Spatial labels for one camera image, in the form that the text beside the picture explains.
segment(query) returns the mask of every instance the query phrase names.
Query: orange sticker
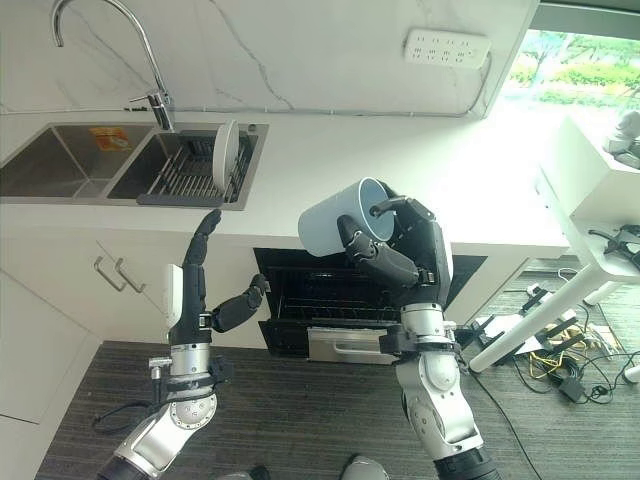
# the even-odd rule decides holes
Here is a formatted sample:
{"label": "orange sticker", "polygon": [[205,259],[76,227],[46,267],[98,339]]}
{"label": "orange sticker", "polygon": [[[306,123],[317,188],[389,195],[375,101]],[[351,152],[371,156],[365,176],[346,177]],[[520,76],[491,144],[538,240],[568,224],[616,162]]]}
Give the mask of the orange sticker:
{"label": "orange sticker", "polygon": [[98,148],[103,152],[124,152],[133,148],[129,137],[120,127],[96,127],[89,131],[96,137]]}

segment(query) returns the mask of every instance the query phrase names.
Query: metal handle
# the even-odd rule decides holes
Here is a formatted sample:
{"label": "metal handle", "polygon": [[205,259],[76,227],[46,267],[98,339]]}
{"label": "metal handle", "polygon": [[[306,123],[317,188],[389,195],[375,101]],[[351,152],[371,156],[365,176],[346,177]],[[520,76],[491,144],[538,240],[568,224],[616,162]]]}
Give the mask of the metal handle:
{"label": "metal handle", "polygon": [[104,278],[107,282],[109,282],[109,285],[111,285],[113,288],[115,288],[117,291],[121,292],[122,290],[124,290],[124,287],[127,286],[126,283],[123,283],[122,285],[118,286],[118,284],[116,282],[114,282],[113,280],[111,280],[109,278],[109,276],[104,273],[101,269],[100,269],[100,262],[102,262],[103,257],[98,257],[96,258],[96,261],[93,262],[93,268],[96,272],[98,272],[100,274],[100,276],[102,278]]}
{"label": "metal handle", "polygon": [[131,279],[131,277],[129,275],[127,275],[127,273],[122,270],[122,262],[124,262],[124,258],[119,258],[118,261],[116,262],[116,272],[118,272],[118,274],[124,278],[124,280],[131,285],[131,288],[133,288],[136,293],[142,293],[142,290],[144,290],[144,287],[146,287],[147,285],[145,283],[141,283],[140,286],[138,287],[136,285],[136,283]]}
{"label": "metal handle", "polygon": [[341,346],[338,345],[338,342],[333,342],[333,351],[343,355],[381,355],[380,350],[358,350],[355,348],[342,348],[341,346],[344,345],[344,342],[340,343]]}

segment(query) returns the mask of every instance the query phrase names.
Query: faucet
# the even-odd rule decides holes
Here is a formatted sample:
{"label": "faucet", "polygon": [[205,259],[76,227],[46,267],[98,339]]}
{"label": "faucet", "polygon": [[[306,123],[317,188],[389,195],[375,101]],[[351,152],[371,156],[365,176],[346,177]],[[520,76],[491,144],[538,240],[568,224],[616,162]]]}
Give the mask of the faucet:
{"label": "faucet", "polygon": [[[60,33],[60,17],[62,16],[62,10],[67,4],[71,3],[73,0],[56,0],[53,4],[53,9],[51,10],[51,29],[53,30],[53,40],[58,47],[64,46],[64,42],[62,41],[62,35]],[[164,85],[164,80],[162,80],[162,75],[160,75],[160,70],[158,69],[158,63],[156,62],[156,58],[153,55],[153,50],[151,50],[151,44],[149,43],[149,38],[147,37],[147,33],[142,28],[140,21],[136,18],[129,8],[124,5],[119,0],[102,0],[107,2],[109,5],[113,6],[116,10],[122,13],[133,25],[138,36],[140,37],[140,41],[142,42],[142,46],[144,47],[144,51],[147,54],[147,60],[149,60],[149,65],[151,66],[151,71],[153,72],[153,77],[156,79],[156,84],[158,85],[157,89],[150,90],[146,93],[146,95],[140,98],[134,98],[130,100],[130,102],[137,102],[139,100],[144,100],[145,98],[149,101],[151,105],[151,110],[156,117],[156,121],[158,125],[162,127],[163,130],[168,130],[173,132],[173,110],[171,109],[173,100],[171,99],[171,95],[167,91],[167,87]]]}

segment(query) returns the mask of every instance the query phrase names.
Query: electrical outlet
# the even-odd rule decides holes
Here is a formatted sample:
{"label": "electrical outlet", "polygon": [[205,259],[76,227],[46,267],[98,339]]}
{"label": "electrical outlet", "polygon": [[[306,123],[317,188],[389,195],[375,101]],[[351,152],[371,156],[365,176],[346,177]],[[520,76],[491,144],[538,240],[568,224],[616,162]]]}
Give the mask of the electrical outlet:
{"label": "electrical outlet", "polygon": [[487,58],[491,40],[482,35],[414,28],[404,47],[409,63],[478,69]]}

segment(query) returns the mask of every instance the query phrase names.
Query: green trees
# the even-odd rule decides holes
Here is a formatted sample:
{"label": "green trees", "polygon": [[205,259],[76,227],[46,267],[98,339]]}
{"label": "green trees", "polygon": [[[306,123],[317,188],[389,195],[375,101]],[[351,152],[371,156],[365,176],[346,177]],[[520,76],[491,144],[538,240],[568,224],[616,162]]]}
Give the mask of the green trees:
{"label": "green trees", "polygon": [[509,77],[538,101],[640,106],[640,42],[529,31]]}

